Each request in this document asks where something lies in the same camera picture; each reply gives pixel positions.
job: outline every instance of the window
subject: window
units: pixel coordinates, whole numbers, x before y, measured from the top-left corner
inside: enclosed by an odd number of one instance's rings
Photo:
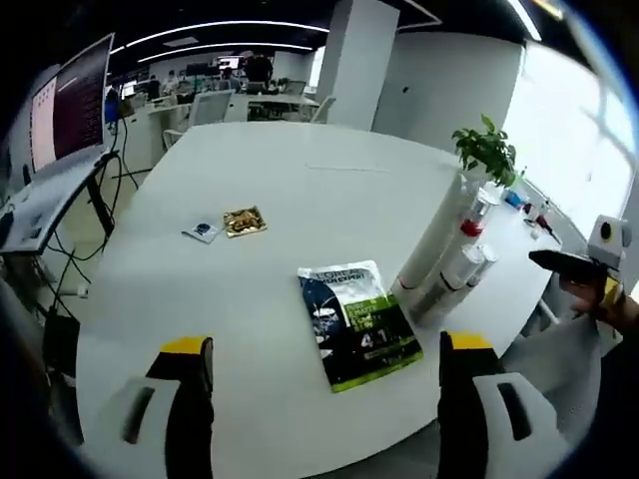
[[[311,67],[311,78],[309,79],[309,86],[317,88],[320,82],[321,63],[323,62],[324,47],[318,48],[316,55],[313,58],[313,66]]]
[[[623,104],[597,77],[548,48],[526,48],[503,129],[516,168],[589,237],[599,215],[623,214],[635,151]]]

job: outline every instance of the ceiling light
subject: ceiling light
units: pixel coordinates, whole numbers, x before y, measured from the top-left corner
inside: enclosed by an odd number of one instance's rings
[[[415,2],[414,0],[403,0],[404,2],[406,2],[408,5],[416,8],[417,10],[419,10],[421,13],[423,13],[424,15],[427,15],[428,17],[432,18],[432,21],[435,22],[432,25],[441,25],[441,20],[439,20],[437,17],[435,17],[432,13],[430,13],[428,10],[426,10],[425,8],[423,8],[421,5],[419,5],[417,2]]]
[[[306,30],[316,30],[318,32],[328,33],[328,29],[326,28],[316,27],[314,25],[302,25],[300,23],[271,22],[268,20],[229,20],[226,22],[200,23],[197,25],[190,25],[188,27],[174,28],[173,30],[167,30],[166,32],[154,33],[153,35],[149,35],[148,37],[139,38],[138,40],[134,42],[127,43],[127,48],[133,45],[137,45],[138,43],[146,42],[147,40],[152,40],[154,38],[162,37],[163,35],[170,35],[176,32],[184,32],[186,30],[195,30],[196,28],[220,27],[223,25],[275,25],[279,27],[304,28]]]
[[[541,8],[543,8],[550,15],[555,17],[557,20],[563,20],[563,12],[560,8],[553,5],[553,2],[549,2],[548,0],[532,0]]]
[[[311,47],[303,47],[300,45],[287,45],[286,43],[216,43],[213,45],[198,45],[197,47],[181,48],[178,50],[171,50],[169,52],[159,53],[151,57],[138,60],[138,63],[146,62],[148,60],[154,60],[156,58],[164,57],[166,55],[173,55],[174,53],[190,52],[192,50],[201,50],[203,48],[221,48],[221,47],[276,47],[276,48],[295,48],[297,50],[312,50]]]
[[[171,40],[170,42],[163,43],[165,47],[186,47],[187,45],[193,45],[194,43],[200,43],[197,39],[193,37],[180,38],[178,40]]]
[[[519,20],[521,20],[523,26],[526,27],[526,30],[528,30],[528,34],[533,38],[533,40],[540,42],[541,35],[539,35],[539,31],[535,27],[535,24],[532,23],[532,19],[528,15],[528,12],[526,12],[526,9],[523,8],[523,5],[521,5],[521,3],[519,3],[519,0],[507,0],[507,2],[519,16]]]

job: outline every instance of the black chair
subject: black chair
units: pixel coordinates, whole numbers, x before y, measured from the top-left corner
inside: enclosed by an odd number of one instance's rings
[[[44,326],[42,355],[51,383],[51,410],[63,435],[73,444],[84,436],[75,387],[80,323],[71,317],[51,314]]]

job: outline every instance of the white pillar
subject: white pillar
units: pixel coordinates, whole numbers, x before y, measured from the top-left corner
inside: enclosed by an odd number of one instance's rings
[[[340,0],[332,14],[317,99],[337,98],[328,123],[369,131],[386,76],[399,10],[377,0]]]

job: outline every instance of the computer monitor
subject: computer monitor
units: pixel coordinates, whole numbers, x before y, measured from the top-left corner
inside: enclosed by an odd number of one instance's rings
[[[238,70],[240,68],[240,60],[242,57],[218,57],[218,67],[221,71],[225,71],[227,68]]]
[[[113,35],[76,55],[31,102],[34,172],[104,143],[104,95]]]

